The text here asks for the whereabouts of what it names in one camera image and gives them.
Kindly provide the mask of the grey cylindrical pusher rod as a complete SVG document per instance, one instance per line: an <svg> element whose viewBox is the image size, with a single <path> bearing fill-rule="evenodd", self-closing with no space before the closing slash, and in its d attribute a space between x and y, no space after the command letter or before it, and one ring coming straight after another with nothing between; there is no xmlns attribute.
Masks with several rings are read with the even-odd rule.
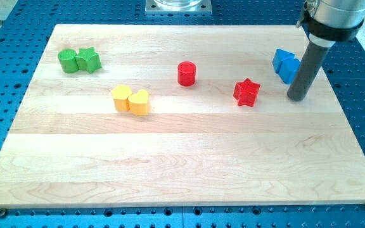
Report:
<svg viewBox="0 0 365 228"><path fill-rule="evenodd" d="M304 100L329 50L329 47L309 42L295 78L287 91L288 98L292 101Z"/></svg>

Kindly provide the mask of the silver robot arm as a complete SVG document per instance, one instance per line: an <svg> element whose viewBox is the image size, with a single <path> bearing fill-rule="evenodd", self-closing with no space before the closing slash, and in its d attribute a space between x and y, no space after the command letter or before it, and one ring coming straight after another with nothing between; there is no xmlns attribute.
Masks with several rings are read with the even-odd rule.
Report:
<svg viewBox="0 0 365 228"><path fill-rule="evenodd" d="M364 24L365 0L308 0L302 6L297 27L306 29L306 51L287 91L293 101L302 101L336 42L354 39Z"/></svg>

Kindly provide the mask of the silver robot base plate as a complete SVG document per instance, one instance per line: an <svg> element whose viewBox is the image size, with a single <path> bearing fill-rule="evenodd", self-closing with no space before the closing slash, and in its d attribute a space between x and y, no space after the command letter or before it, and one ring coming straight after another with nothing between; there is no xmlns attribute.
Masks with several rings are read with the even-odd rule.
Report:
<svg viewBox="0 0 365 228"><path fill-rule="evenodd" d="M145 12L149 15L178 13L212 13L211 0L146 0Z"/></svg>

